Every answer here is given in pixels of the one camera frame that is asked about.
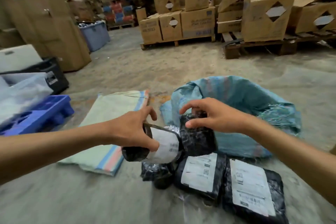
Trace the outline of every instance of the black plastic bin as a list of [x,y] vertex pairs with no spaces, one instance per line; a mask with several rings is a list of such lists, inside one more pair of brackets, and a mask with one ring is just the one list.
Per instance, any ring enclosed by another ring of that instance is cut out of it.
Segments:
[[44,60],[38,64],[32,65],[19,71],[10,71],[2,74],[14,74],[14,73],[47,73],[46,82],[49,87],[54,91],[52,94],[57,95],[69,87],[69,82],[65,78],[57,59],[55,57],[43,58]]

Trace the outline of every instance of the person's left hand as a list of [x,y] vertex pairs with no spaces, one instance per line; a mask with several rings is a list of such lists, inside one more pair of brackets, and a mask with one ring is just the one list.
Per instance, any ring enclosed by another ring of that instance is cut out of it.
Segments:
[[156,151],[159,142],[147,136],[142,128],[148,115],[152,117],[152,120],[157,120],[153,107],[146,106],[139,111],[130,111],[116,119],[99,123],[103,134],[103,144],[124,147],[140,146]]

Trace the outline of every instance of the wooden pallet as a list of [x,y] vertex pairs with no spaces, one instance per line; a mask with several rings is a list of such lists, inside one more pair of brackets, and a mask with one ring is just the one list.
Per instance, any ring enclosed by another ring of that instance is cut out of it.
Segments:
[[212,35],[212,36],[197,36],[197,37],[182,38],[182,39],[176,40],[176,41],[162,41],[162,42],[144,43],[144,44],[140,44],[140,47],[143,51],[146,50],[150,45],[161,44],[161,43],[174,43],[175,47],[178,47],[179,44],[180,44],[180,41],[183,41],[183,40],[196,39],[196,38],[210,38],[210,37],[211,37],[211,42],[212,43],[216,42],[215,35]]
[[336,39],[336,30],[285,34],[283,40],[275,41],[260,41],[260,42],[244,42],[240,32],[228,32],[222,34],[223,52],[226,59],[238,59],[241,53],[246,53],[246,47],[266,46],[266,45],[281,45],[278,48],[278,55],[294,54],[296,52],[297,43],[305,41],[321,41],[328,39]]
[[135,26],[135,22],[133,22],[133,23],[129,23],[129,24],[124,24],[124,25],[113,26],[113,27],[108,26],[108,30],[122,29],[122,28],[124,28],[124,27],[128,27],[128,26],[131,26],[132,28],[134,28],[134,26]]

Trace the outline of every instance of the person's right hand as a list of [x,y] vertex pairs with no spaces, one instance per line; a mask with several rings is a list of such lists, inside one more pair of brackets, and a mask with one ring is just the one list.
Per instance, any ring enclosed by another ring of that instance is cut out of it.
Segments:
[[224,133],[243,133],[257,119],[214,98],[191,100],[180,109],[180,114],[190,108],[205,111],[208,117],[189,120],[185,124],[187,128],[207,127]]

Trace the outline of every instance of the hand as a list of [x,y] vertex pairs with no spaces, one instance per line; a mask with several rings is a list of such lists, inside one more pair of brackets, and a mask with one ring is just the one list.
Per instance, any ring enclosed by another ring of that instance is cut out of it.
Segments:
[[146,106],[139,111],[131,111],[106,122],[99,123],[103,131],[103,144],[119,146],[140,146],[156,151],[159,142],[147,136],[142,128],[147,116],[157,120],[153,107]]
[[208,117],[189,120],[185,124],[187,128],[207,127],[218,132],[243,133],[251,121],[257,119],[214,98],[191,100],[180,109],[180,114],[184,114],[190,108],[192,112],[205,111]]

